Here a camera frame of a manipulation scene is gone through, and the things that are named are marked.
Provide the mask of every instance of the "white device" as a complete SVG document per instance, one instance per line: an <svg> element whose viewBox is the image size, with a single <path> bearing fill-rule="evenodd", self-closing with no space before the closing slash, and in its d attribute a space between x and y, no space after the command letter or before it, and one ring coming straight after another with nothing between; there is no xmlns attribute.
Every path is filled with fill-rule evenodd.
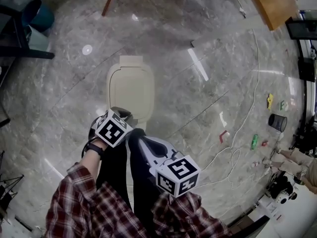
<svg viewBox="0 0 317 238"><path fill-rule="evenodd" d="M156 137L140 136L136 140L137 147L130 150L141 152L160 189L178 197L197 186L201 169L189 155Z"/></svg>
<svg viewBox="0 0 317 238"><path fill-rule="evenodd" d="M277 222L283 221L284 216L280 213L278 204L271 197L263 195L259 199L259 205L265 210L265 215L270 219L274 219Z"/></svg>
<svg viewBox="0 0 317 238"><path fill-rule="evenodd" d="M109 109L103 117L98 118L95 133L109 146L115 147L125 139L126 134L132 129L113 110Z"/></svg>
<svg viewBox="0 0 317 238"><path fill-rule="evenodd" d="M285 204L288 201L288 198L289 195L285 191L282 191L276 197L275 202L278 204Z"/></svg>

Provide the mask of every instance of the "wooden table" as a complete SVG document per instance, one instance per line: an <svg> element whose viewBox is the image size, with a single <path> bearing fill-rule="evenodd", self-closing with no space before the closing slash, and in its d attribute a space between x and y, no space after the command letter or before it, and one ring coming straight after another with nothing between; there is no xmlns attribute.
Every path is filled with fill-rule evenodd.
<svg viewBox="0 0 317 238"><path fill-rule="evenodd" d="M193 47L199 46L208 40L219 38L221 35L262 27L264 24L273 31L283 25L287 19L296 16L298 8L295 0L248 0L257 8L258 15L240 20L231 25L222 26L213 32L204 34L192 41Z"/></svg>

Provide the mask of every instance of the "person's arm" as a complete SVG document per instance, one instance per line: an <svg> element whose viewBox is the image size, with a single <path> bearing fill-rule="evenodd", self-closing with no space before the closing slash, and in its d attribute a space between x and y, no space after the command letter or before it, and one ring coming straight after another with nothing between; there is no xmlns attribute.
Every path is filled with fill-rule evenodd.
<svg viewBox="0 0 317 238"><path fill-rule="evenodd" d="M107 144L99 138L94 140L92 144L102 148L103 150L107 148ZM97 180L99 161L100 155L94 150L88 150L80 161L80 164L88 169L95 181Z"/></svg>
<svg viewBox="0 0 317 238"><path fill-rule="evenodd" d="M106 149L100 139L93 144ZM88 237L87 213L89 198L97 191L96 179L100 156L93 150L87 151L80 163L76 163L60 182L46 216L46 238Z"/></svg>
<svg viewBox="0 0 317 238"><path fill-rule="evenodd" d="M168 211L180 222L189 237L227 238L231 236L228 227L220 219L211 217L202 207L200 196L187 192L173 199L171 203L168 198L169 195L166 192L161 194L152 208L154 224L160 231L159 236L163 237L164 232L169 231L165 218L162 218Z"/></svg>
<svg viewBox="0 0 317 238"><path fill-rule="evenodd" d="M306 177L302 177L302 181L304 182L305 186L314 194L317 194L317 187L314 187Z"/></svg>

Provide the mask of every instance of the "power cord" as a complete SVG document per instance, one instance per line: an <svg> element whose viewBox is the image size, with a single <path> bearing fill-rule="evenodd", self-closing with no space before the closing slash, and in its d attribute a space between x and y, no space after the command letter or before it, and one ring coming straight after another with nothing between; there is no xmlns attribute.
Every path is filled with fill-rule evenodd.
<svg viewBox="0 0 317 238"><path fill-rule="evenodd" d="M239 5L240 5L240 12L242 13L242 15L244 16L244 18L246 18L246 12L244 11L244 9L243 9L243 6L242 6L242 4L240 3L240 1L239 0L237 0L238 1L238 3L239 3Z"/></svg>
<svg viewBox="0 0 317 238"><path fill-rule="evenodd" d="M252 110L252 108L253 108L253 106L254 106L254 104L255 104L255 100L256 100L256 89L257 89L257 86L258 86L259 80L260 80L260 49L259 49L259 45L258 45L258 41L257 41L256 34L255 34L255 32L254 32L254 29L252 29L252 31L253 31L253 35L254 35L255 42L256 42L256 45L257 45L257 49L258 49L258 78L257 78L256 86L255 86L254 91L253 91L253 102L252 102L252 105L250 106L250 109L249 109L249 111L248 111L248 113L247 113L247 116L244 118L244 121L243 121L243 123L241 124L240 128L235 132L235 134L234 134L234 136L233 136L233 140L232 140L231 146L230 146L230 147L226 147L226 148L222 149L220 152L218 152L218 153L216 154L216 156L214 157L214 159L213 159L202 171L205 171L205 170L216 160L216 158L218 157L218 155L219 155L220 153L222 153L222 152L225 151L225 150L228 150L228 149L232 149L232 148L233 148L234 140L235 140L235 138L236 138L236 135L238 134L238 132L239 132L239 131L242 129L242 127L244 126L244 124L245 124L247 118L249 117L249 114L250 114L250 112L251 112L251 110ZM233 159L233 156L235 155L235 153L236 153L237 151L239 151L238 159L237 159L236 163L233 164L232 159ZM202 186L205 186L205 185L210 185L210 184L215 184L215 183L218 183L218 182L222 182L222 181L228 179L228 181L231 183L231 189L233 189L233 188L232 188L233 183L229 180L229 176L231 175L231 173L233 172L234 168L235 168L236 165L238 164L238 161L239 161L239 159L240 159L240 155L241 155L240 149L235 150L234 153L232 154L232 156L231 156L232 169L231 169L230 173L226 176L226 178L224 178L224 179L222 179L222 180L219 180L219 181L209 182L209 183L206 183L206 184L197 186L197 188L202 187Z"/></svg>

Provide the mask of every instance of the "plaid shirt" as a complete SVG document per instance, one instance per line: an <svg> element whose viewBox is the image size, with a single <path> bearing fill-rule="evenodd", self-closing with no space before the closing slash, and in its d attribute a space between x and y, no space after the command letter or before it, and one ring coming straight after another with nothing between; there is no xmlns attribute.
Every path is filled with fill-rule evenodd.
<svg viewBox="0 0 317 238"><path fill-rule="evenodd" d="M172 203L168 194L163 193L152 212L156 233L161 237L224 238L230 235L219 219L212 218L201 207L201 198L192 193ZM78 163L60 182L46 218L45 237L49 238L149 237L119 194L107 182L96 190L93 177Z"/></svg>

